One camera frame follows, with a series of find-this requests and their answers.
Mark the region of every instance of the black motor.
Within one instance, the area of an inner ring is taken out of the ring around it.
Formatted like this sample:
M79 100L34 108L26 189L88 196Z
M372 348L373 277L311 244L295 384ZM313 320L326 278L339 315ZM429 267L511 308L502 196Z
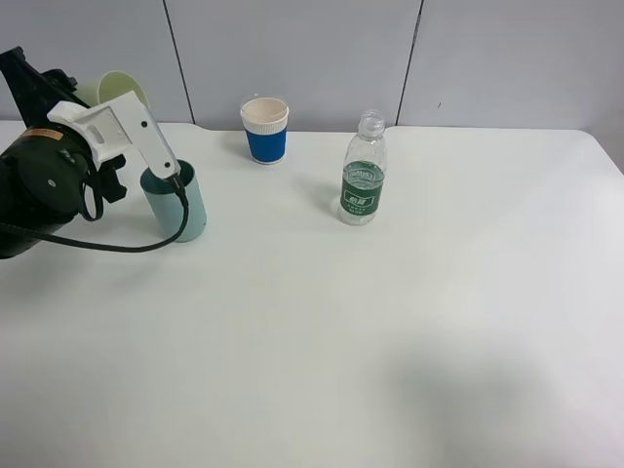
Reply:
M27 130L0 155L0 222L52 233L76 215L88 221L86 187L114 203L126 196L116 170L126 164L124 156L96 168L86 141L71 129L52 123L47 115L60 101L89 107L73 95L76 80L62 70L39 73L30 66L22 48L0 55L4 75ZM21 254L39 242L0 232L0 258Z

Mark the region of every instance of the cup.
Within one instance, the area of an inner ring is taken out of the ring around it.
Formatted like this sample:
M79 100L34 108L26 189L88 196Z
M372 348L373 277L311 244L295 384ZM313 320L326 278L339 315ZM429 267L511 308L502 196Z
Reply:
M276 97L255 95L241 106L241 117L253 159L260 164L279 163L286 153L286 103Z
M199 191L195 170L186 161L178 160L178 162L181 168L180 178L186 189L186 198L188 198L189 214L188 223L176 242L189 242L204 232L208 216ZM172 237L182 224L184 212L172 186L146 169L140 177L140 187L145 192L149 206L158 219L163 236L165 239Z
M138 100L149 108L143 88L135 78L123 71L108 71L96 80L78 83L74 95L93 107L130 91L134 91Z

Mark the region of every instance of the green bottle label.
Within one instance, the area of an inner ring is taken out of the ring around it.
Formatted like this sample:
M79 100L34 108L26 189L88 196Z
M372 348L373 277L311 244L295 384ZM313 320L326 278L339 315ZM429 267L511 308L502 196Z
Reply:
M342 208L351 215L372 215L379 206L383 178L383 171L373 163L349 163L342 171Z

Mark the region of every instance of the bottle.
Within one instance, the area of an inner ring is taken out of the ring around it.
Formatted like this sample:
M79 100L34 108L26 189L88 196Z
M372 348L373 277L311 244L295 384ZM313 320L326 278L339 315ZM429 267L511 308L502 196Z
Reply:
M349 143L342 170L339 219L352 226L371 222L379 207L388 159L385 121L377 110L362 114L358 134Z

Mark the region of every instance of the gray wall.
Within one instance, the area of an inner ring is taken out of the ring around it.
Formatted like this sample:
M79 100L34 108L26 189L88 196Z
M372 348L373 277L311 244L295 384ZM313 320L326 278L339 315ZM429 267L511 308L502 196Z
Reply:
M141 83L159 120L190 122L163 4L154 0L2 0L0 52L22 46L39 71L78 81L124 70ZM0 119L19 118L0 78Z
M352 131L367 108L395 123L419 0L167 0L196 122L241 128L254 93L293 130Z
M0 50L80 81L126 70L161 121L240 128L253 93L285 98L294 130L397 119L420 0L167 5L175 42L161 0L5 0ZM622 20L622 0L425 0L399 123L582 129L624 169ZM0 118L17 117L0 83Z
M581 129L624 168L624 1L425 0L402 125Z

